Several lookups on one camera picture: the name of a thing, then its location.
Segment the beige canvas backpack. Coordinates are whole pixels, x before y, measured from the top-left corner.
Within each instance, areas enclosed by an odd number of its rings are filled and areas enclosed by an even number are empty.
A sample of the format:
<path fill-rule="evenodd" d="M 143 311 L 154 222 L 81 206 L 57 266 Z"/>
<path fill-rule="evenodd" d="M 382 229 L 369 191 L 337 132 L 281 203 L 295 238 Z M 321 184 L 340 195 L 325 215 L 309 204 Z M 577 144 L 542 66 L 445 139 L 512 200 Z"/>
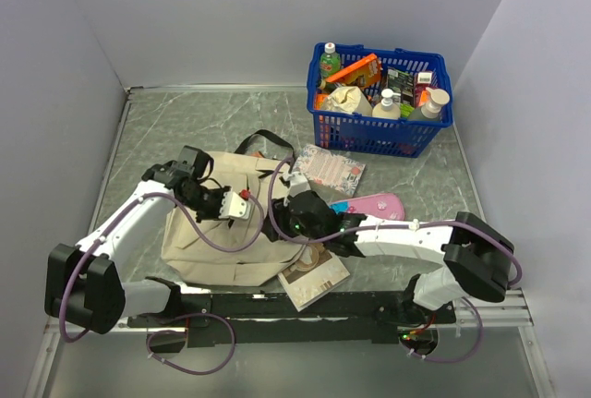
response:
<path fill-rule="evenodd" d="M 235 192 L 248 190 L 266 207 L 271 174 L 278 162 L 247 155 L 254 138 L 248 136 L 233 153 L 214 151 L 212 176 Z M 259 210 L 254 208 L 246 220 L 201 222 L 199 230 L 204 236 L 199 236 L 186 215 L 175 208 L 166 218 L 161 258 L 185 283 L 261 286 L 295 263 L 304 247 L 256 235 L 259 223 Z"/>

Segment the aluminium frame rail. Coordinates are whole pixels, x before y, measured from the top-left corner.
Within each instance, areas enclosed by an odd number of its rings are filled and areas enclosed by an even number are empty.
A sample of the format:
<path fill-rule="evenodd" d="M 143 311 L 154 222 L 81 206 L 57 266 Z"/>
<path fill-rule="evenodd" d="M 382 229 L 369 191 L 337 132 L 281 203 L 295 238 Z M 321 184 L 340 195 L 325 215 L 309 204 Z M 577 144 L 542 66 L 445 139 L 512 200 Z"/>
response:
<path fill-rule="evenodd" d="M 400 328 L 418 328 L 434 320 L 436 325 L 471 323 L 479 314 L 486 325 L 527 326 L 531 316 L 521 291 L 511 291 L 499 304 L 474 298 L 461 299 L 442 306 L 435 312 L 405 306 L 400 292 L 329 292 L 303 311 L 294 308 L 286 293 L 262 294 L 184 294 L 180 319 L 142 315 L 120 319 L 116 329 L 179 328 L 188 321 L 193 327 L 204 327 L 207 314 L 239 323 L 276 323 L 280 326 L 305 323 L 345 323 L 366 321 Z"/>

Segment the dark snack packet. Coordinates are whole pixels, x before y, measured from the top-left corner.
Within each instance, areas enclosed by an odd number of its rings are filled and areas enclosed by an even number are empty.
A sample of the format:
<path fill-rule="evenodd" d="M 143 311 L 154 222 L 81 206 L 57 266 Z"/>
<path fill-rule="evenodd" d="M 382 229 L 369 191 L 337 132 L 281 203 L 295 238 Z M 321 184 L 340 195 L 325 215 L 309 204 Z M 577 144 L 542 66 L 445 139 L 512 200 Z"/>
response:
<path fill-rule="evenodd" d="M 394 67 L 387 68 L 385 87 L 399 93 L 402 102 L 411 106 L 414 105 L 415 101 L 414 84 L 415 82 L 412 74 Z"/>

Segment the beige crumpled paper bag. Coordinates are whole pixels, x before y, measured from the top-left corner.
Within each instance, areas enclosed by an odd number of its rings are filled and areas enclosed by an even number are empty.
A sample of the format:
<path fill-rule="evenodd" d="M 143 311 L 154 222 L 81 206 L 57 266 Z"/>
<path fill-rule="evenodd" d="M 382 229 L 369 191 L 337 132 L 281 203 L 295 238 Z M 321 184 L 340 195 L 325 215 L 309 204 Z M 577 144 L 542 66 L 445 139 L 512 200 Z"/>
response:
<path fill-rule="evenodd" d="M 372 106 L 365 93 L 355 86 L 340 87 L 324 98 L 320 110 L 341 114 L 372 115 Z"/>

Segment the pink blue pencil case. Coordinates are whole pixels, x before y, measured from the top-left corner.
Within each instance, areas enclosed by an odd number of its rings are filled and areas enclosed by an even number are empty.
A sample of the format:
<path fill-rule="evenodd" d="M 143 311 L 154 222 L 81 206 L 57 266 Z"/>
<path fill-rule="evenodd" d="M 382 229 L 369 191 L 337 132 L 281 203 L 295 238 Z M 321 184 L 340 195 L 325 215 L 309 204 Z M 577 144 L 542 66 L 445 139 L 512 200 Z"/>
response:
<path fill-rule="evenodd" d="M 330 207 L 337 213 L 361 213 L 383 220 L 403 221 L 405 217 L 403 203 L 393 193 L 335 201 Z"/>

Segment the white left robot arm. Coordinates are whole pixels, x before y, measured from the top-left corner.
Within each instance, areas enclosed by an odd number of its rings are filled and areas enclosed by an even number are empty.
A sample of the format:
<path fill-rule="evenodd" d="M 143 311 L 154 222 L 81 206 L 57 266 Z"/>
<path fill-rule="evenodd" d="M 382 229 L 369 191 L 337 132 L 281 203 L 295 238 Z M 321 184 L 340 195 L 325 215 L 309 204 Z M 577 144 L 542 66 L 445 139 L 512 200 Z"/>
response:
<path fill-rule="evenodd" d="M 148 231 L 173 210 L 207 218 L 220 215 L 227 187 L 209 189 L 214 160 L 205 151 L 184 147 L 177 159 L 144 172 L 128 199 L 108 220 L 76 245 L 57 245 L 48 257 L 44 308 L 59 321 L 63 340 L 73 324 L 82 333 L 105 334 L 127 317 L 151 315 L 170 326 L 184 311 L 179 284 L 161 278 L 124 283 L 120 271 Z"/>

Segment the coffee cover book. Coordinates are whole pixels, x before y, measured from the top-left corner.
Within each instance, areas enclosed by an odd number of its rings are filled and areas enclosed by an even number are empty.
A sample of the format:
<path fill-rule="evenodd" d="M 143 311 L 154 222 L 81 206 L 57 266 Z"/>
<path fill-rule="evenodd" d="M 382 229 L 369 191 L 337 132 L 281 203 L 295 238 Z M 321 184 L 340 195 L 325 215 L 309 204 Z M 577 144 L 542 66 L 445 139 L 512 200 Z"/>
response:
<path fill-rule="evenodd" d="M 300 258 L 278 274 L 298 312 L 327 295 L 350 277 L 341 259 L 322 244 L 304 248 Z"/>

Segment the orange snack box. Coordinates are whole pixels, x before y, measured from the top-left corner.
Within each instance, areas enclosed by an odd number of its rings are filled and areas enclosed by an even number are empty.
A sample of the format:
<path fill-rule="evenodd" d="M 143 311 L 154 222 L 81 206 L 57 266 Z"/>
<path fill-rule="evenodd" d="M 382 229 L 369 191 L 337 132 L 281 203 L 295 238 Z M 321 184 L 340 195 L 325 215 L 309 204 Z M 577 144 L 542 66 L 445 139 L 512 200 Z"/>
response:
<path fill-rule="evenodd" d="M 321 78 L 317 88 L 332 92 L 340 87 L 367 89 L 381 80 L 381 62 L 376 54 L 369 54 L 328 78 Z"/>

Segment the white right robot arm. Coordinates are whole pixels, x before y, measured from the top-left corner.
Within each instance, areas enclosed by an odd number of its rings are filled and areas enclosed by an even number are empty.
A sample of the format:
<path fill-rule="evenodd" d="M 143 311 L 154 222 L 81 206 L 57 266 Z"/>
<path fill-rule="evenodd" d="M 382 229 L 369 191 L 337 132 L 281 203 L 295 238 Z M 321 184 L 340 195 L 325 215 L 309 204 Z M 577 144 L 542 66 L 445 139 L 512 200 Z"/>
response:
<path fill-rule="evenodd" d="M 272 199 L 264 233 L 270 240 L 322 244 L 344 257 L 416 259 L 437 270 L 414 276 L 405 289 L 403 310 L 423 322 L 435 310 L 464 296 L 501 303 L 517 270 L 513 244 L 471 212 L 452 220 L 384 220 L 357 212 L 337 212 L 307 190 Z"/>

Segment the green tea bottle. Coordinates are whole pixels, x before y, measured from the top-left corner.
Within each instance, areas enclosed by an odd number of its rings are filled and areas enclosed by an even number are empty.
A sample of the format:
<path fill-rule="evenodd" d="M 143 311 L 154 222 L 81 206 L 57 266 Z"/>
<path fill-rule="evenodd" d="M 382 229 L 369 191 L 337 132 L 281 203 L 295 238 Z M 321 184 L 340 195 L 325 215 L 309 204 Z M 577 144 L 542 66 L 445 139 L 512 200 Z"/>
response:
<path fill-rule="evenodd" d="M 336 52 L 336 45 L 333 42 L 325 43 L 320 56 L 320 76 L 323 79 L 329 78 L 341 68 L 341 57 Z"/>

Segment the cream pump bottle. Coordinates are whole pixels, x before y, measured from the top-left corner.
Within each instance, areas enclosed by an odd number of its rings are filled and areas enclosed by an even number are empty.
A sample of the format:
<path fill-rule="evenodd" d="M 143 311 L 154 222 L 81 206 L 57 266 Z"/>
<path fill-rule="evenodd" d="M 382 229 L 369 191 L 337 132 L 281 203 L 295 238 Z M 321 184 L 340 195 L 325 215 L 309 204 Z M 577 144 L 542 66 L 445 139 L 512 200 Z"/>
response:
<path fill-rule="evenodd" d="M 380 101 L 373 107 L 372 116 L 381 119 L 398 120 L 401 117 L 401 94 L 392 89 L 384 89 Z"/>

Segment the grey pump bottle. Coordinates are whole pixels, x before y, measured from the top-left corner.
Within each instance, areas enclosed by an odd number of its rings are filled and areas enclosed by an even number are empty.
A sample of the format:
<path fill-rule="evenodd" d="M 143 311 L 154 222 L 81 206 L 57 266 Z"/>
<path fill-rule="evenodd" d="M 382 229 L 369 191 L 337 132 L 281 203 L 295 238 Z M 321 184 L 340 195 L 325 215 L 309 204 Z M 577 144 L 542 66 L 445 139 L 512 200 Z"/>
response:
<path fill-rule="evenodd" d="M 419 106 L 407 117 L 408 121 L 438 122 L 442 108 L 451 100 L 443 89 L 426 87 L 421 92 Z"/>

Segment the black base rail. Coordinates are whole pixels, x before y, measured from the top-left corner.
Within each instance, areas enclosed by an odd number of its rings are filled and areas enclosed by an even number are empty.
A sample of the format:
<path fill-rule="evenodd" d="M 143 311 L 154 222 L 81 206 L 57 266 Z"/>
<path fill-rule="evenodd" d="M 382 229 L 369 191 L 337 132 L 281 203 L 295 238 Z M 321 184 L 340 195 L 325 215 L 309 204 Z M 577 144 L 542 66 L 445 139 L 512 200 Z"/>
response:
<path fill-rule="evenodd" d="M 370 341 L 397 344 L 399 331 L 428 325 L 454 324 L 452 303 L 435 312 L 414 305 L 395 291 L 329 292 L 296 311 L 286 293 L 184 294 L 181 314 L 194 318 L 173 320 L 150 315 L 129 318 L 131 328 L 187 330 L 187 346 L 212 347 L 230 341 L 224 324 L 209 313 L 229 321 L 239 344 Z"/>

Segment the blue plastic basket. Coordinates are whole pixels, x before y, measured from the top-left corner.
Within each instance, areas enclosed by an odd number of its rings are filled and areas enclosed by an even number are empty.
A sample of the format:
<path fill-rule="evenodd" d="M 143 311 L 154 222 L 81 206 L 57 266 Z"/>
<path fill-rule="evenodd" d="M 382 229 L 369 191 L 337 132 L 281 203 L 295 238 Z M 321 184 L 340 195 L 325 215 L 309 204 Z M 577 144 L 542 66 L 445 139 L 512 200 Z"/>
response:
<path fill-rule="evenodd" d="M 407 119 L 406 106 L 419 109 L 415 90 L 423 72 L 432 74 L 432 96 L 446 92 L 448 102 L 425 105 L 427 120 Z M 315 143 L 330 150 L 415 158 L 453 124 L 452 84 L 440 54 L 319 42 L 307 89 Z"/>

